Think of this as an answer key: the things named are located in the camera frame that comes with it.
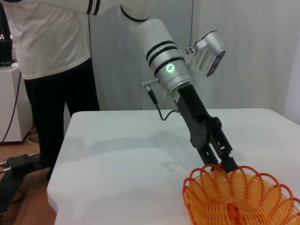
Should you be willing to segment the white tablecloth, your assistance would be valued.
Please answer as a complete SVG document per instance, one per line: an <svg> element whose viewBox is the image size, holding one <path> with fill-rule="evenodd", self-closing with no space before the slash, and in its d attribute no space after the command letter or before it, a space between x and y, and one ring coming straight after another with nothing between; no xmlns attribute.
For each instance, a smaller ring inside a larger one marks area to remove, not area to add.
<svg viewBox="0 0 300 225"><path fill-rule="evenodd" d="M210 109L239 165L300 197L300 125L268 109ZM203 162L183 118L157 111L75 113L47 188L55 225L191 225L183 181Z"/></svg>

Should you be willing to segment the white cabinet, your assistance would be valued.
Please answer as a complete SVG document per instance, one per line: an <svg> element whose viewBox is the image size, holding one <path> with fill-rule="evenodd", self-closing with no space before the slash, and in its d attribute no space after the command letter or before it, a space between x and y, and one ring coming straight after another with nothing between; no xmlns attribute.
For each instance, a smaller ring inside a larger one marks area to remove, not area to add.
<svg viewBox="0 0 300 225"><path fill-rule="evenodd" d="M18 64L0 67L0 142L23 142L32 126L31 105Z"/></svg>

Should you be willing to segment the black connector box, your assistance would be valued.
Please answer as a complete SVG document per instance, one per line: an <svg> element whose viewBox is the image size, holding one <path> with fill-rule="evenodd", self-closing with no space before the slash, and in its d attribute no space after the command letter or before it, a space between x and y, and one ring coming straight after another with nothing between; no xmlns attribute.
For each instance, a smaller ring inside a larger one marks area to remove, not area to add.
<svg viewBox="0 0 300 225"><path fill-rule="evenodd" d="M32 170L39 154L24 154L17 157L10 157L0 162L0 167L4 168L0 174L11 172L12 174L24 173Z"/></svg>

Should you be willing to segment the black floor stand base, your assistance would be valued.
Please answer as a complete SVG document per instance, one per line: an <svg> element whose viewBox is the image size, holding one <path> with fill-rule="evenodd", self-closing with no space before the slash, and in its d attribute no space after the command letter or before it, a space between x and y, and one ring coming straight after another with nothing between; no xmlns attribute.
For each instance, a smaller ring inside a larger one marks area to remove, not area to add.
<svg viewBox="0 0 300 225"><path fill-rule="evenodd" d="M6 168L0 172L3 177L0 179L0 214L6 212L13 202L13 198L19 189L23 178L31 172L49 167L48 164L38 161L21 167Z"/></svg>

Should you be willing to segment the person in white sweater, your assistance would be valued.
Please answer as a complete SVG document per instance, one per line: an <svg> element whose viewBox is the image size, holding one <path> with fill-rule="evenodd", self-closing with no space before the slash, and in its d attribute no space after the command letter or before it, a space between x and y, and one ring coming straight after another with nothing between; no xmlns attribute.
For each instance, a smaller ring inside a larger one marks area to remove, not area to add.
<svg viewBox="0 0 300 225"><path fill-rule="evenodd" d="M64 140L64 110L98 111L87 18L34 2L0 0L39 137L40 159L54 168Z"/></svg>

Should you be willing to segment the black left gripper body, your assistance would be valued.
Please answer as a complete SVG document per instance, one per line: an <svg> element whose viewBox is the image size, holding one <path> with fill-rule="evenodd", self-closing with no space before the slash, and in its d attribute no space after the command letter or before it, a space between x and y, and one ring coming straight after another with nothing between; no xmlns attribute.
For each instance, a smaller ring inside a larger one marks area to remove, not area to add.
<svg viewBox="0 0 300 225"><path fill-rule="evenodd" d="M222 146L221 122L212 117L193 85L178 89L176 105L190 132L190 141L194 148L203 148L208 143Z"/></svg>

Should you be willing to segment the orange wire basket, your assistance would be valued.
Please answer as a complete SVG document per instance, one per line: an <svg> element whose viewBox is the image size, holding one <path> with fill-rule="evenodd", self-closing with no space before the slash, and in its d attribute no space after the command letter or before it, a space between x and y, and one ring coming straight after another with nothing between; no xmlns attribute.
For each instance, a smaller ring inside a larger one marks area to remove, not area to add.
<svg viewBox="0 0 300 225"><path fill-rule="evenodd" d="M239 166L196 168L182 196L192 225L300 225L300 199L268 173Z"/></svg>

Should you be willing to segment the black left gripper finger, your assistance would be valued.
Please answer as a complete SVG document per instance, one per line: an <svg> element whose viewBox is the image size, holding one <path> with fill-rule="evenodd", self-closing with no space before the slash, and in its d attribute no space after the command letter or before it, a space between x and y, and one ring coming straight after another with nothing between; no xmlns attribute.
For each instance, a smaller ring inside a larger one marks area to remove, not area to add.
<svg viewBox="0 0 300 225"><path fill-rule="evenodd" d="M210 143L221 160L221 168L226 173L230 173L238 169L238 165L234 158L230 156L233 149L221 128L218 127L210 131Z"/></svg>
<svg viewBox="0 0 300 225"><path fill-rule="evenodd" d="M210 143L204 144L200 146L199 144L195 144L195 148L197 149L203 163L205 165L218 165L218 160L213 152L213 149L217 147L216 144L212 143L212 148L210 147Z"/></svg>

